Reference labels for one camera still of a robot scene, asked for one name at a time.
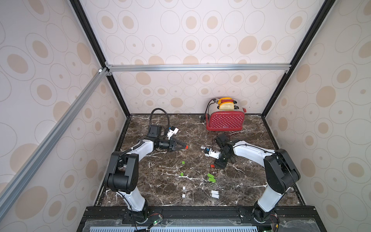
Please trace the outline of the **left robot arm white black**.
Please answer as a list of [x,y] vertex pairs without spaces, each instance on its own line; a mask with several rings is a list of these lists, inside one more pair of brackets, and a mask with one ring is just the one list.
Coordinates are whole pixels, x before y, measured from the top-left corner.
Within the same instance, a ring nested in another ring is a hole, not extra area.
[[161,126],[152,125],[147,136],[125,151],[113,152],[104,177],[104,184],[112,192],[122,195],[132,212],[144,212],[146,200],[137,188],[139,180],[139,161],[156,149],[168,152],[187,149],[187,145],[174,138],[179,129],[171,126],[165,135],[161,134]]

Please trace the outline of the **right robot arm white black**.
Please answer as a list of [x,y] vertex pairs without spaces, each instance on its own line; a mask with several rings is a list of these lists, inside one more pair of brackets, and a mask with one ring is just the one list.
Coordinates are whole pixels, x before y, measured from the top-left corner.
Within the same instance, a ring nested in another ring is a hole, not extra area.
[[215,158],[214,165],[219,169],[227,168],[231,158],[237,161],[249,161],[253,170],[261,181],[266,181],[265,190],[254,203],[252,216],[258,223],[264,223],[273,214],[275,207],[288,192],[300,180],[300,172],[294,164],[289,153],[284,149],[267,149],[252,145],[242,139],[230,139],[224,133],[216,136],[217,151],[206,151]]

